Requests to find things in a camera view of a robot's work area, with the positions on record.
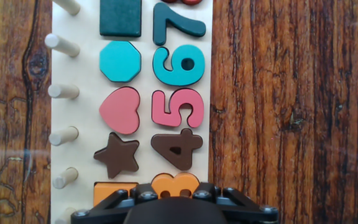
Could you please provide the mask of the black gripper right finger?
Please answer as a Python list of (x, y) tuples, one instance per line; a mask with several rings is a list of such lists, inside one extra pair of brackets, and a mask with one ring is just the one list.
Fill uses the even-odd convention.
[(270, 205), (258, 205), (239, 190), (202, 182), (193, 192), (195, 200), (212, 203), (226, 223), (279, 224), (278, 209)]

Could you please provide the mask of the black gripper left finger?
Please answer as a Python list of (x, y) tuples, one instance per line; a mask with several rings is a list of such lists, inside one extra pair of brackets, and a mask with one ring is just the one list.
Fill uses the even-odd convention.
[(158, 199), (151, 184), (136, 185), (130, 190), (119, 189), (90, 210), (78, 210), (71, 214), (71, 224), (124, 223), (129, 211), (136, 205)]

